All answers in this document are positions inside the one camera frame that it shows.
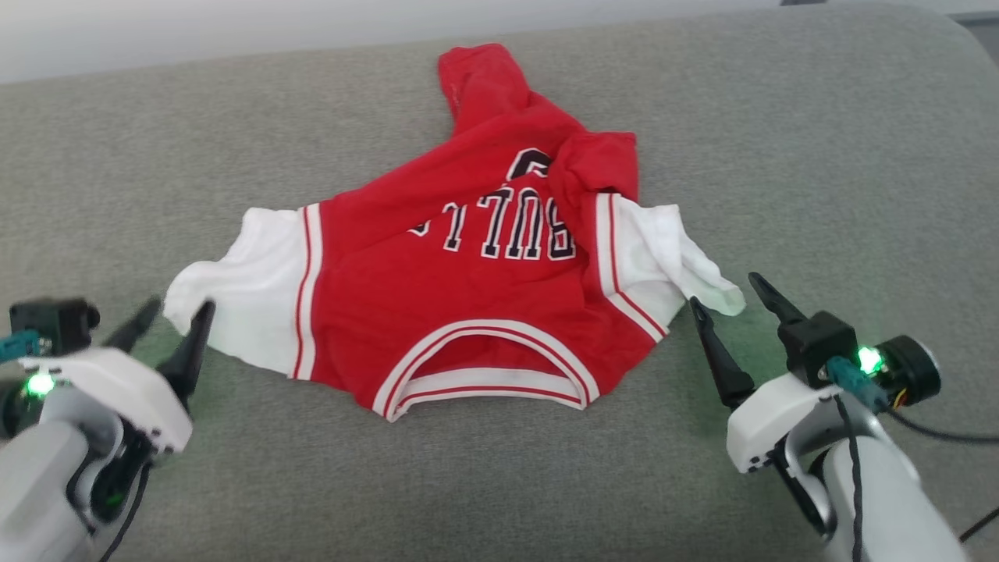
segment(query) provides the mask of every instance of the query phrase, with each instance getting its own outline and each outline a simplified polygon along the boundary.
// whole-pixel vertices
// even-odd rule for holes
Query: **green light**
[[[857,359],[860,359],[860,370],[868,375],[874,375],[884,365],[884,357],[881,357],[881,352],[873,347],[861,347],[858,349]]]
[[[25,390],[28,394],[34,396],[35,398],[42,398],[46,394],[52,391],[56,387],[56,381],[48,373],[38,373],[32,375],[28,379],[28,384],[25,385]]]

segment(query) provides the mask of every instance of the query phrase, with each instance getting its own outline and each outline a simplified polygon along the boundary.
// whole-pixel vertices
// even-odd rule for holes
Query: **red fabric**
[[[590,260],[595,194],[612,190],[637,198],[634,136],[586,131],[531,92],[500,45],[446,53],[440,76],[455,117],[452,138],[321,204],[323,269],[312,303],[312,380],[348,390],[371,407],[389,372],[434,330],[464,320],[507,319],[553,335],[593,374],[600,394],[610,391],[654,343],[603,297]],[[517,155],[532,148],[550,157],[547,169],[527,163],[530,171],[508,179]],[[483,246],[500,200],[484,197],[503,187],[512,199],[493,258]],[[528,188],[540,202],[540,255],[510,259],[519,198]],[[537,205],[527,193],[521,256],[529,250],[533,230],[526,229]],[[549,259],[549,199],[574,238],[569,259]],[[465,209],[457,251],[446,248],[456,214],[444,211],[449,205]],[[427,228],[422,236],[410,230],[421,225]],[[447,344],[416,376],[470,367],[561,374],[518,343],[467,336]]]

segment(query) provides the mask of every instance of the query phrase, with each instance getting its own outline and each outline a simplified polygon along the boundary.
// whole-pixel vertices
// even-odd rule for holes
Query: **white wall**
[[[872,0],[833,0],[872,1]],[[999,0],[890,0],[948,13]],[[0,83],[250,53],[774,7],[779,0],[0,0]]]

